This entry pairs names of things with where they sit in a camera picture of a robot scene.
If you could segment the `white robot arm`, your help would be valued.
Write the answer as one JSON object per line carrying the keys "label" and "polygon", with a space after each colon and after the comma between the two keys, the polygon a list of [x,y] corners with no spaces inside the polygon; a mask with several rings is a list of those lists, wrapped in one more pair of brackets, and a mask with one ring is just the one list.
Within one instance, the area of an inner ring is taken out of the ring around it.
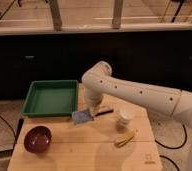
{"label": "white robot arm", "polygon": [[[192,92],[114,78],[111,65],[105,61],[88,69],[82,76],[82,84],[92,116],[97,113],[103,95],[108,94],[153,109],[192,128]],[[185,171],[192,171],[192,145]]]}

